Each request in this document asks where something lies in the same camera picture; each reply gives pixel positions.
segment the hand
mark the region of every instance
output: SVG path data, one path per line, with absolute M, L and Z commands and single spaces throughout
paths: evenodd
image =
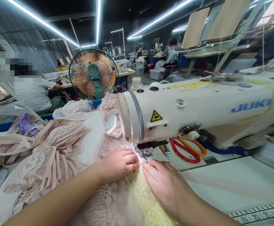
M 101 184 L 117 181 L 139 166 L 137 155 L 128 148 L 111 151 L 97 162 Z
M 199 197 L 185 179 L 168 162 L 153 159 L 142 166 L 146 182 L 164 210 L 179 222 L 186 222 L 186 215 L 192 215 Z

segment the yellow warning sticker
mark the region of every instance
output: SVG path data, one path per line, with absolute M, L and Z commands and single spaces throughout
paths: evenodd
M 212 86 L 216 86 L 216 84 L 211 82 L 197 82 L 197 83 L 190 83 L 186 85 L 171 86 L 171 87 L 178 91 L 187 91 L 187 90 L 201 89 L 201 88 L 207 88 Z
M 154 110 L 150 122 L 156 122 L 156 121 L 159 121 L 159 120 L 162 120 L 162 119 L 163 118 L 158 114 L 158 112 Z

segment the measuring tape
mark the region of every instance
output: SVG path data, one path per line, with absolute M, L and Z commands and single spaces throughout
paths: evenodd
M 274 203 L 260 204 L 226 211 L 229 217 L 246 226 L 264 226 L 274 224 Z

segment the gray t-shirt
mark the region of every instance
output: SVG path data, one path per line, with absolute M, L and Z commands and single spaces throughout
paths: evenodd
M 48 89 L 52 89 L 56 83 L 42 78 L 36 82 L 33 78 L 17 79 L 15 77 L 14 91 L 34 111 L 42 111 L 51 107 L 48 97 Z

